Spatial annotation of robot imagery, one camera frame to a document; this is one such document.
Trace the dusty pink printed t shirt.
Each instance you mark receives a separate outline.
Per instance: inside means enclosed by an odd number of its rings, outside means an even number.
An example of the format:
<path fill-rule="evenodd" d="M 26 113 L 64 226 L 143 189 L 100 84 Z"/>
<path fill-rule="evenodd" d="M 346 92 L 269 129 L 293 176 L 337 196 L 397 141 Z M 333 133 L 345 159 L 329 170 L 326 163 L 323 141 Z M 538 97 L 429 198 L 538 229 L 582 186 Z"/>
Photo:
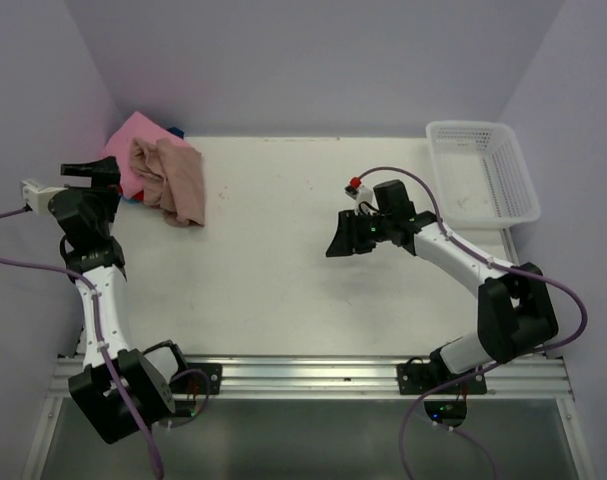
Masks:
<path fill-rule="evenodd" d="M 205 226 L 206 186 L 200 152 L 167 138 L 155 143 L 135 138 L 129 165 L 142 181 L 142 203 L 160 210 L 166 223 Z"/>

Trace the red t shirt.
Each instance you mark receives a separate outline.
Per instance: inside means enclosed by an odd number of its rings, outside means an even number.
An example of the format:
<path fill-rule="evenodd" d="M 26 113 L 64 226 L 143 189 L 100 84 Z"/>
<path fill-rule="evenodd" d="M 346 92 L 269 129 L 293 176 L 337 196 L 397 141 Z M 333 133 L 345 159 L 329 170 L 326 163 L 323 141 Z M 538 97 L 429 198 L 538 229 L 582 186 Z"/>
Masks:
<path fill-rule="evenodd" d="M 125 195 L 123 188 L 121 186 L 118 187 L 118 191 L 119 191 L 120 196 L 125 201 L 133 202 L 133 203 L 142 203 L 144 201 L 144 192 L 143 191 L 139 191 L 131 197 L 127 197 Z"/>

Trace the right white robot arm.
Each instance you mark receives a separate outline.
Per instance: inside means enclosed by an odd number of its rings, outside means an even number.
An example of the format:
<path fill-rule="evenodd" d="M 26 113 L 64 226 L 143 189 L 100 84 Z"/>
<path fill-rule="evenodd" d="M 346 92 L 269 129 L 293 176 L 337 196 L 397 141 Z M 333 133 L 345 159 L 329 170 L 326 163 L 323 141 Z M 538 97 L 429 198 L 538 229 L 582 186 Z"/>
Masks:
<path fill-rule="evenodd" d="M 433 351 L 428 379 L 434 389 L 451 392 L 464 374 L 490 362 L 505 364 L 558 333 L 547 287 L 532 280 L 538 268 L 499 262 L 455 234 L 444 233 L 435 213 L 419 212 L 400 180 L 369 189 L 354 178 L 345 188 L 351 209 L 338 214 L 336 233 L 326 251 L 329 258 L 372 252 L 390 242 L 425 260 L 464 286 L 477 301 L 476 328 Z"/>

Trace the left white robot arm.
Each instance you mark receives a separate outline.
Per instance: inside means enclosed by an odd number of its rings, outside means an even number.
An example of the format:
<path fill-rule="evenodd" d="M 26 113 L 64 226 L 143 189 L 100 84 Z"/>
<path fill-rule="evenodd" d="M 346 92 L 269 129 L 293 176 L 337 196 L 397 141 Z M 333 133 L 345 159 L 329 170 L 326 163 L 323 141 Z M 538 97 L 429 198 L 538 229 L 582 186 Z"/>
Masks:
<path fill-rule="evenodd" d="M 191 369 L 171 340 L 148 351 L 129 343 L 125 257 L 111 233 L 120 202 L 116 158 L 64 164 L 61 173 L 91 181 L 65 187 L 48 202 L 64 233 L 60 255 L 84 311 L 83 369 L 69 378 L 68 388 L 99 436 L 113 444 L 173 415 L 172 393 L 188 386 Z"/>

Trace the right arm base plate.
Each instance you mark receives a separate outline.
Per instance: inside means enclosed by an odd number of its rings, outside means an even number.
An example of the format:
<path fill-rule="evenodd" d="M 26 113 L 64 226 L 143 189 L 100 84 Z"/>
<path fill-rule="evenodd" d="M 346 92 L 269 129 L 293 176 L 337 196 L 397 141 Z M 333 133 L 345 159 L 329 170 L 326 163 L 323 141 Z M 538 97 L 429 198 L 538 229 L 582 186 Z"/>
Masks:
<path fill-rule="evenodd" d="M 396 365 L 396 380 L 401 395 L 421 395 L 448 382 L 451 385 L 439 394 L 484 395 L 488 392 L 485 377 L 474 370 L 451 374 L 440 364 L 420 357 L 412 357 Z"/>

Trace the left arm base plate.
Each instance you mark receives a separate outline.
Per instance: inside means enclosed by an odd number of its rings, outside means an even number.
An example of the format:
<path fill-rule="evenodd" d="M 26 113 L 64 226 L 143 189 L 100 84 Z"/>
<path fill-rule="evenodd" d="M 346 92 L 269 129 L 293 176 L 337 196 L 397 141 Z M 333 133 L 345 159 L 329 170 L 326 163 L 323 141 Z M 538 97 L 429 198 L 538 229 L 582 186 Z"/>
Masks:
<path fill-rule="evenodd" d="M 187 368 L 176 373 L 170 380 L 169 386 L 174 394 L 206 394 L 218 395 L 223 379 L 221 363 L 188 363 Z"/>

